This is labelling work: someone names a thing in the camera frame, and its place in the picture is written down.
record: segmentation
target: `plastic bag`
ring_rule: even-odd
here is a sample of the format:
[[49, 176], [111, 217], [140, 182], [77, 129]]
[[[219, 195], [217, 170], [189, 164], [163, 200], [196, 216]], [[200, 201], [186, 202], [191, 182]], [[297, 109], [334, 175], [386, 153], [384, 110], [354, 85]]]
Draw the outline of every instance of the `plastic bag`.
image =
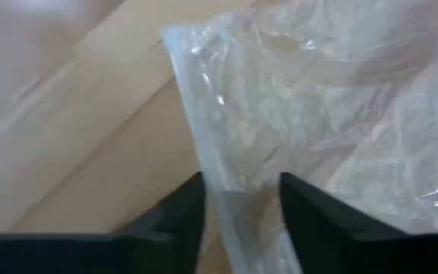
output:
[[256, 5], [164, 40], [236, 272], [300, 272], [282, 171], [438, 231], [438, 0]]

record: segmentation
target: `light wooden surface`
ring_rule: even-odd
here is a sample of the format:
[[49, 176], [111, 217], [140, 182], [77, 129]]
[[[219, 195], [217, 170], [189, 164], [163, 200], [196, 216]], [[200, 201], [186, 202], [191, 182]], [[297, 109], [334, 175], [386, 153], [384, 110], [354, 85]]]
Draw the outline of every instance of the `light wooden surface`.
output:
[[160, 29], [247, 2], [0, 0], [0, 231], [108, 232], [195, 173]]

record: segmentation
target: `black object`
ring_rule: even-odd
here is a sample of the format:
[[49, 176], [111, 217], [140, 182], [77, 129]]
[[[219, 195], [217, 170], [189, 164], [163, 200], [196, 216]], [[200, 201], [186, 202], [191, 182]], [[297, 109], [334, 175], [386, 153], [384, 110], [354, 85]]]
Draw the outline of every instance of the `black object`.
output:
[[204, 215], [196, 174], [114, 234], [0, 235], [0, 273], [193, 274]]
[[438, 234], [406, 234], [291, 174], [280, 196], [304, 274], [438, 273]]

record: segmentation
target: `plastic wrap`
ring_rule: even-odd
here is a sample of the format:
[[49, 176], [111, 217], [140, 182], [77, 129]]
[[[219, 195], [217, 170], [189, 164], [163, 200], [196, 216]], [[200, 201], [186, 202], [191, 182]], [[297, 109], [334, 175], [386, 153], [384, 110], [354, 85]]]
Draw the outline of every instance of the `plastic wrap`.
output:
[[282, 171], [438, 231], [438, 0], [267, 3], [164, 39], [236, 272], [300, 272]]

